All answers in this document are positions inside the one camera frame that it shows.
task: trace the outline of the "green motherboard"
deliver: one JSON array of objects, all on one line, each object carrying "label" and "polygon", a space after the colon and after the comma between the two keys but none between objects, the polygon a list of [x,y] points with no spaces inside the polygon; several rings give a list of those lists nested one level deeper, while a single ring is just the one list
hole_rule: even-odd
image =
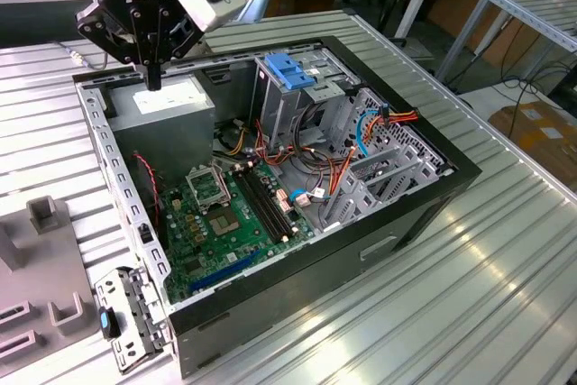
[{"label": "green motherboard", "polygon": [[[259,163],[252,172],[272,191],[272,196],[280,188],[265,164]],[[285,215],[293,235],[287,242],[274,242],[234,175],[226,172],[222,178],[230,194],[230,206],[217,206],[205,210],[204,214],[198,205],[199,192],[205,191],[206,196],[216,193],[212,176],[195,179],[193,187],[197,197],[187,182],[160,195],[166,209],[164,250],[172,272],[165,287],[171,303],[183,301],[199,289],[210,287],[314,236],[307,220],[295,209]]]}]

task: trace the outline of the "open computer tower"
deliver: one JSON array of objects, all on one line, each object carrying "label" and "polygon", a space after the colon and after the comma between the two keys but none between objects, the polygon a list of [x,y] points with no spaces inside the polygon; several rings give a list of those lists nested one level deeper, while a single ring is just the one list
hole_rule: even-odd
[{"label": "open computer tower", "polygon": [[480,170],[336,38],[76,76],[138,266],[96,284],[118,368],[183,377],[411,243]]}]

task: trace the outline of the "gray holder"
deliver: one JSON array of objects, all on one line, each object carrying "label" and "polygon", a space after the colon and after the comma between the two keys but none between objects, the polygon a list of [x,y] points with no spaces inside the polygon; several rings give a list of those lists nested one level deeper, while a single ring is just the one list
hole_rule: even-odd
[{"label": "gray holder", "polygon": [[39,197],[0,216],[0,378],[99,329],[69,211]]}]

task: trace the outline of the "metal rack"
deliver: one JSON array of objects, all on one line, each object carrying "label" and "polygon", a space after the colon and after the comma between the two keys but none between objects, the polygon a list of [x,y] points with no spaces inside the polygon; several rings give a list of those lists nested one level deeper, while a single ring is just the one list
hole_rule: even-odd
[{"label": "metal rack", "polygon": [[[216,51],[340,38],[483,172],[389,260],[199,371],[188,383],[564,383],[577,366],[577,197],[366,22],[342,12],[213,32]],[[93,64],[102,53],[74,49]],[[46,44],[0,50],[0,171],[10,194],[67,201],[91,282],[132,255],[87,137],[70,76]],[[122,377],[101,334],[3,383],[179,383],[164,353]]]},{"label": "metal rack", "polygon": [[577,30],[575,29],[577,0],[480,0],[436,72],[437,80],[445,80],[457,56],[491,4],[501,8],[502,12],[485,34],[476,53],[490,44],[510,15],[567,51],[577,50]]}]

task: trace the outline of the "cardboard box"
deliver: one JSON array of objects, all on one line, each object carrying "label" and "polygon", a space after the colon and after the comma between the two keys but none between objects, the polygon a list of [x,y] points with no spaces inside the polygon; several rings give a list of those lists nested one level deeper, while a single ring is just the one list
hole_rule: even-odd
[{"label": "cardboard box", "polygon": [[[507,135],[515,107],[507,106],[489,122]],[[553,176],[577,191],[577,126],[547,103],[519,106],[511,140]]]}]

